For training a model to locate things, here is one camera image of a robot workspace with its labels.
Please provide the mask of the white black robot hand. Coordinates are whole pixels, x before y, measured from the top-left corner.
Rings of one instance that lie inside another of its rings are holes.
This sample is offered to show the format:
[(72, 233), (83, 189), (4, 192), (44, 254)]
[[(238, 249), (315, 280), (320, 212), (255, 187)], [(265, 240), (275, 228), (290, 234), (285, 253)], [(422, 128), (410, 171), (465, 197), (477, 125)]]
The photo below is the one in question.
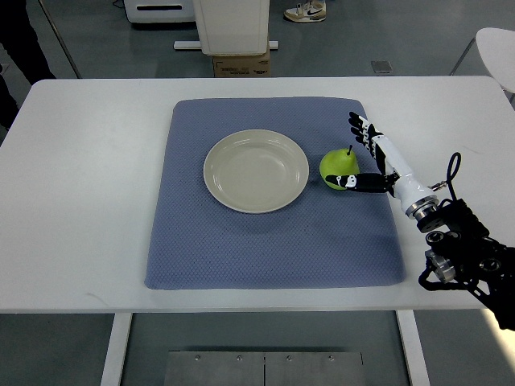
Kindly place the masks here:
[(375, 160), (377, 173), (336, 173), (324, 178), (326, 183), (349, 191), (368, 193), (390, 193), (401, 202), (402, 211), (407, 217), (416, 220), (435, 212), (438, 199), (434, 192), (415, 177), (414, 172), (402, 157), (395, 145), (364, 117), (349, 114), (351, 132)]

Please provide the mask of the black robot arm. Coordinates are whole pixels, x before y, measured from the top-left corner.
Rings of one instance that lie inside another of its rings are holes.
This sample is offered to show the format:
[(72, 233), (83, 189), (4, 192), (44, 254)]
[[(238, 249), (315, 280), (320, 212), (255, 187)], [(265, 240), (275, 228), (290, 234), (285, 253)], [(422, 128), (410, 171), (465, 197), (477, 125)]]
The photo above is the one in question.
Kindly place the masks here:
[(452, 185), (461, 154), (451, 156), (446, 180), (450, 198), (416, 215), (429, 249), (418, 283), (428, 291), (466, 290), (494, 313), (502, 330), (514, 329), (514, 248), (489, 230), (459, 199)]

